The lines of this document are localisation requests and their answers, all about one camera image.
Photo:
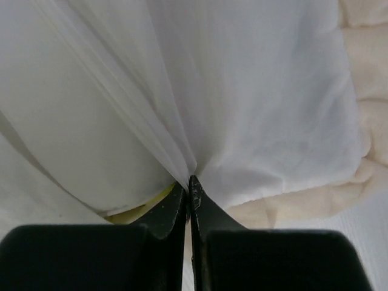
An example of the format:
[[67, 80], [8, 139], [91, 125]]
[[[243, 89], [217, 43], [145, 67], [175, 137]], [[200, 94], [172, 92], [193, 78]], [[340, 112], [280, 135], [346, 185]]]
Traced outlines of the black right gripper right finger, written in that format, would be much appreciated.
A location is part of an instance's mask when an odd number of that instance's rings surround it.
[[196, 290], [370, 290], [350, 241], [332, 230], [250, 230], [189, 180]]

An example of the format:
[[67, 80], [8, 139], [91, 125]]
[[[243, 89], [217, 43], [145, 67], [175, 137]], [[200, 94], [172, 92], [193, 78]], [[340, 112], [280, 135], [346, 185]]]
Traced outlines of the grey pillowcase with cream ruffle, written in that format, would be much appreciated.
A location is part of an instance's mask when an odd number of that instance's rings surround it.
[[386, 1], [2, 1], [1, 235], [104, 223], [197, 174], [257, 225], [365, 168]]

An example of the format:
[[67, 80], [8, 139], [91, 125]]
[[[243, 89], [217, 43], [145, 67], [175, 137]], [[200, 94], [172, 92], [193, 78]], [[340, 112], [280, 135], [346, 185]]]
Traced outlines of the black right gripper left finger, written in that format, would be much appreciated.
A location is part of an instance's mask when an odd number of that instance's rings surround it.
[[26, 225], [1, 241], [2, 290], [181, 290], [186, 193], [128, 225]]

